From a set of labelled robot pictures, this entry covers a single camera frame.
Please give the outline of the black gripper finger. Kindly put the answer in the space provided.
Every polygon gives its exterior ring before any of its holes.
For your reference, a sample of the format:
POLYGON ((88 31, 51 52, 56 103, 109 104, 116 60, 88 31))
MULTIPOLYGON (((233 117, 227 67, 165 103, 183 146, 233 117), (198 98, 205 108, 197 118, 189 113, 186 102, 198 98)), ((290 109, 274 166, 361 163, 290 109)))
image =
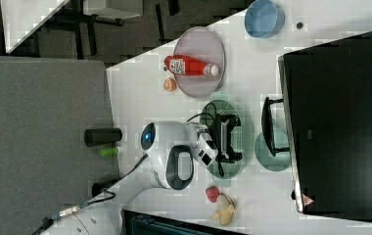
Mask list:
POLYGON ((215 122, 226 122, 229 121, 230 123, 240 123, 241 120, 238 114, 224 114, 224 113, 217 113, 214 118, 215 122))
POLYGON ((222 152, 219 152, 216 155, 215 160, 220 163, 234 164, 240 161, 242 158, 243 158, 243 155, 241 153, 233 152, 232 154, 224 154, 222 152))

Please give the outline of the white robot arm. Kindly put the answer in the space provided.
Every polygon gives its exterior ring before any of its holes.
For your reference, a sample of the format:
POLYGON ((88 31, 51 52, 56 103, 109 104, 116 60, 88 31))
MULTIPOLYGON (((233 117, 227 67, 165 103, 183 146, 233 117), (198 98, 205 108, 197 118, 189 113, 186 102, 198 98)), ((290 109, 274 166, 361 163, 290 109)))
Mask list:
POLYGON ((146 190, 181 191, 194 179, 194 165, 214 169, 243 159, 234 139, 242 134, 238 115, 200 113, 200 120, 153 121, 140 137, 143 156, 122 179, 100 195, 56 212, 33 235, 120 235, 123 208, 146 190))

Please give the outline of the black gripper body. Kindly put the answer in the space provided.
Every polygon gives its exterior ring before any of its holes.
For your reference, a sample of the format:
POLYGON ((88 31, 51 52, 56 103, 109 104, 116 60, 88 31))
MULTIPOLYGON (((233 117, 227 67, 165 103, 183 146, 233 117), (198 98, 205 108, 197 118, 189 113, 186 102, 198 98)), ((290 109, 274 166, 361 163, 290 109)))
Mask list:
POLYGON ((222 121, 220 118, 214 123, 217 149, 223 156, 233 156, 235 154, 231 146, 231 132, 234 127, 235 125, 231 121, 222 121))

